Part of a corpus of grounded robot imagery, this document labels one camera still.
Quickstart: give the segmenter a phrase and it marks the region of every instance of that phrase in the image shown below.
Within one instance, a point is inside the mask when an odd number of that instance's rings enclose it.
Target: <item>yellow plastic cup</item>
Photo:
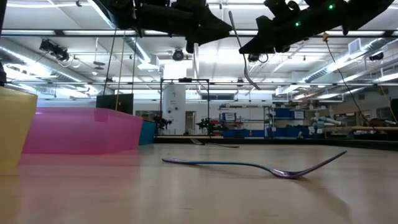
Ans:
[[[37,95],[0,86],[0,174],[16,170],[36,104]]]

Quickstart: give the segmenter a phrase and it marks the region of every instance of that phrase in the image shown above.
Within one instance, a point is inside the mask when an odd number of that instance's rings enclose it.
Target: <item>ceiling-mounted camera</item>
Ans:
[[[238,80],[237,80],[237,83],[244,83],[243,82],[243,78],[239,78]]]
[[[50,53],[58,61],[67,62],[69,61],[68,49],[62,48],[57,44],[52,43],[50,40],[42,40],[39,49],[44,53]]]
[[[248,60],[249,62],[257,62],[260,60],[260,54],[249,54]]]
[[[182,49],[175,49],[175,52],[173,53],[173,60],[176,62],[181,62],[184,60],[184,52],[182,52]]]
[[[377,61],[377,60],[382,60],[383,58],[384,58],[384,53],[380,52],[378,54],[370,56],[369,60],[373,62],[373,61]]]

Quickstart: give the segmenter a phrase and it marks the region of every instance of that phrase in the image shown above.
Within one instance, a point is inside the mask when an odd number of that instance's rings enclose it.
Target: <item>teal container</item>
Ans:
[[[144,121],[139,136],[139,145],[144,146],[154,143],[156,124],[150,121]]]

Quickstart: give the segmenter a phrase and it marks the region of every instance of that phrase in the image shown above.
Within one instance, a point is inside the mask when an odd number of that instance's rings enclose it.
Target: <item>pink plastic container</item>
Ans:
[[[37,108],[22,153],[110,154],[138,148],[142,118],[102,108]]]

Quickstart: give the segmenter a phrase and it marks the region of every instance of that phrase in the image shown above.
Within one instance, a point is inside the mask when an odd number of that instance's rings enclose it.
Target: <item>white cylindrical tank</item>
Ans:
[[[185,132],[185,85],[169,84],[163,91],[163,118],[171,120],[167,129],[170,134],[181,135]]]

